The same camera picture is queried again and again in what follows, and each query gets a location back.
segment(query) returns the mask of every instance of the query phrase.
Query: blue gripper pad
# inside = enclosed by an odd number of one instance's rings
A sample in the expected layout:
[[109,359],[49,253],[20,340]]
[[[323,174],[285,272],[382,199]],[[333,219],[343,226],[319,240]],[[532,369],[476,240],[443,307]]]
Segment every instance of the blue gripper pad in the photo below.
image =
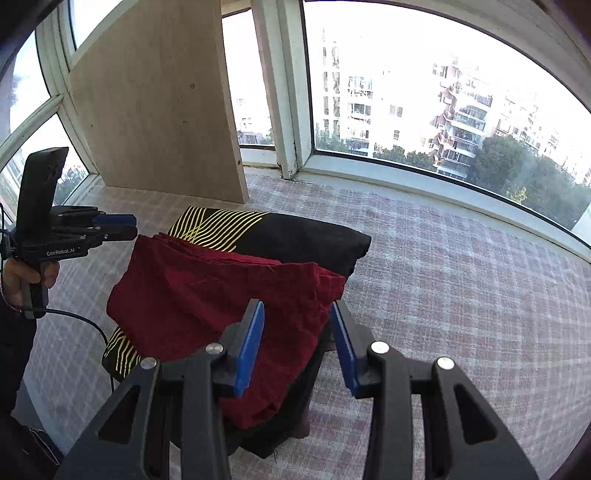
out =
[[131,225],[137,226],[137,219],[135,215],[120,215],[100,213],[93,221],[94,225]]
[[240,353],[236,358],[236,380],[234,382],[234,395],[241,397],[251,382],[252,369],[255,366],[256,354],[261,343],[262,331],[265,327],[265,306],[260,300],[256,301],[254,311],[249,304],[245,312],[250,315],[250,325],[246,331]]
[[353,396],[356,396],[359,393],[357,361],[339,307],[335,301],[330,307],[330,328],[335,339],[345,386],[351,390]]

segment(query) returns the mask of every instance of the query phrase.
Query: wooden board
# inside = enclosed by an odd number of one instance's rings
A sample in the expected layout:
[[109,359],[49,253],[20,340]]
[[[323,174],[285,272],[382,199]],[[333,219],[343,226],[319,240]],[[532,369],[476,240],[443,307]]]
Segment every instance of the wooden board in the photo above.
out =
[[248,200],[219,0],[139,0],[77,60],[70,87],[105,184]]

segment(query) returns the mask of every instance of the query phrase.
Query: folded clothes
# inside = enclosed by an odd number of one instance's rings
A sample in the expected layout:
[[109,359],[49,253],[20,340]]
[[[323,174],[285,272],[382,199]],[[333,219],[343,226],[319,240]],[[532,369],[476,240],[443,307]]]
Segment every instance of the folded clothes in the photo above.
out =
[[262,300],[265,330],[251,385],[242,398],[221,400],[224,417],[247,429],[279,410],[344,287],[344,277],[315,263],[282,264],[163,233],[140,235],[107,314],[139,355],[170,361],[217,341],[250,299]]

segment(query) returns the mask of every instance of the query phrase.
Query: glass pane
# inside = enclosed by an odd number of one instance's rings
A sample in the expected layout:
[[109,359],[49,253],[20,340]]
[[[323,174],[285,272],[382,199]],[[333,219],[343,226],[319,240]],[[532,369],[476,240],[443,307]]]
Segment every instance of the glass pane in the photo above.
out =
[[70,0],[74,43],[79,47],[121,0]]
[[252,11],[222,20],[238,143],[274,145]]
[[47,100],[32,33],[0,82],[0,144]]
[[0,173],[0,202],[13,220],[17,217],[18,192],[27,157],[33,152],[51,147],[70,147],[63,174],[57,181],[53,200],[56,205],[61,205],[88,175],[88,170],[72,147],[57,114],[52,116],[29,137]]
[[591,114],[533,61],[403,7],[319,1],[304,13],[317,149],[436,171],[569,229],[590,205]]

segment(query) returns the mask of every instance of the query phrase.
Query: yellow stripe pattern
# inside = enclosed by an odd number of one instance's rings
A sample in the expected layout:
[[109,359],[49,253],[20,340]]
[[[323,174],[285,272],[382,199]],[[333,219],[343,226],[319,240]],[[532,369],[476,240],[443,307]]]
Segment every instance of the yellow stripe pattern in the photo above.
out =
[[[265,215],[265,212],[189,207],[168,229],[168,234],[201,247],[232,252],[242,235]],[[111,335],[103,359],[112,351],[117,352],[115,371],[122,377],[127,376],[141,360],[119,327]]]

